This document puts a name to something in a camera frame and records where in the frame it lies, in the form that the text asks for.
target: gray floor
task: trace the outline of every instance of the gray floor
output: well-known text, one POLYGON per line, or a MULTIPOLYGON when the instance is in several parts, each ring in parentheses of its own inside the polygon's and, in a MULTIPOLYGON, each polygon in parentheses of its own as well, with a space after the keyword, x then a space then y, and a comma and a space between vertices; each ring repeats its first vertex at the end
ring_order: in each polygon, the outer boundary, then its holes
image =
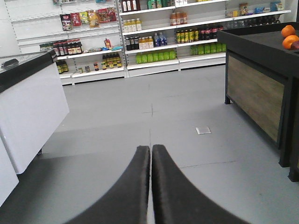
MULTIPOLYGON (((1 224, 61 224, 101 197, 138 145, 164 144, 204 194, 252 224, 298 224, 299 183, 224 102, 224 66, 65 86, 70 114, 0 208, 1 224), (211 134, 197 135, 195 127, 211 134)), ((148 223, 153 224, 152 203, 148 223)))

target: white wall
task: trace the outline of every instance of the white wall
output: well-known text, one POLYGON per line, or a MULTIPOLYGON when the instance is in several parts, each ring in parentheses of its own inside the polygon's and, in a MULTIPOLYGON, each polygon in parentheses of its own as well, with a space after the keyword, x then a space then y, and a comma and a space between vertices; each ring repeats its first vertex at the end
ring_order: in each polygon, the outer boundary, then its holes
POLYGON ((0 0, 0 56, 16 55, 20 53, 4 0, 0 0))
POLYGON ((285 9, 290 9, 292 12, 285 15, 285 22, 295 22, 297 17, 298 0, 285 0, 285 9))

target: orange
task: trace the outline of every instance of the orange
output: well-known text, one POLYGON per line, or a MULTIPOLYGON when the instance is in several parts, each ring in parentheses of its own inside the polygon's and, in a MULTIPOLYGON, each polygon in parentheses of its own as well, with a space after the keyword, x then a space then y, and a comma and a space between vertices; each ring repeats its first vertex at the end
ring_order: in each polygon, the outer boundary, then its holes
POLYGON ((292 25, 286 25, 282 30, 281 30, 281 35, 283 37, 287 37, 290 35, 295 35, 296 34, 296 30, 292 25))
POLYGON ((284 41, 282 42, 282 46, 285 48, 285 49, 291 49, 291 45, 292 43, 294 43, 295 41, 299 41, 299 37, 297 35, 290 35, 290 36, 287 36, 284 41))

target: black countertop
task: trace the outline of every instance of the black countertop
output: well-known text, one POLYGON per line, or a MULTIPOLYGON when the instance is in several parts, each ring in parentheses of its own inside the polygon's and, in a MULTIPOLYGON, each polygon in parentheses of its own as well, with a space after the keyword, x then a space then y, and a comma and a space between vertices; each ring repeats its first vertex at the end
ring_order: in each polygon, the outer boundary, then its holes
POLYGON ((0 69, 0 93, 46 68, 55 62, 55 52, 38 52, 32 54, 0 57, 0 62, 17 59, 19 64, 9 69, 0 69))

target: wooden panel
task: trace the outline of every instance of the wooden panel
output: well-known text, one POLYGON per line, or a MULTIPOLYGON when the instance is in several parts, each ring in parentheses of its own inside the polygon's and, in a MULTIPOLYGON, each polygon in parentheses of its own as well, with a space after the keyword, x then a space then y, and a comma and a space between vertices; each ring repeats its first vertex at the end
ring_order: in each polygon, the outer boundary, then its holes
POLYGON ((275 142, 282 106, 284 85, 229 56, 228 95, 275 142))

